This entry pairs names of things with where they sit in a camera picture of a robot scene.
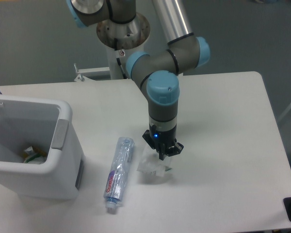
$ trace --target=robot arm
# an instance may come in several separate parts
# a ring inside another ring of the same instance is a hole
[[[135,20],[136,16],[135,0],[67,1],[77,14],[77,20],[86,26],[110,19],[112,24],[122,28]],[[90,4],[91,9],[99,8],[94,5],[101,7],[96,12],[82,10],[76,4],[82,2]],[[149,130],[143,134],[143,138],[164,160],[166,156],[180,154],[184,147],[176,140],[179,98],[176,75],[206,63],[210,58],[210,49],[202,37],[194,36],[181,0],[152,2],[169,48],[157,56],[141,51],[133,53],[126,62],[126,70],[148,101]]]

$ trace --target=clear plastic bag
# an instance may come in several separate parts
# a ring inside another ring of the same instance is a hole
[[[144,152],[142,153],[137,171],[152,176],[163,177],[167,171],[171,170],[170,164],[171,157],[167,156],[162,161],[159,159],[159,154],[149,145],[146,145]]]

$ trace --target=white trash bin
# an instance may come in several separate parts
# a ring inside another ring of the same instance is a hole
[[[67,102],[0,95],[0,184],[21,195],[73,199],[85,157]],[[25,164],[30,147],[48,153],[43,164]]]

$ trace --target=bottle label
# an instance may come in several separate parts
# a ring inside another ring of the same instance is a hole
[[[111,171],[108,177],[108,181],[107,181],[107,187],[106,187],[106,193],[110,193],[111,189],[112,189],[112,183],[113,183],[113,178],[114,178],[114,174],[115,171]]]

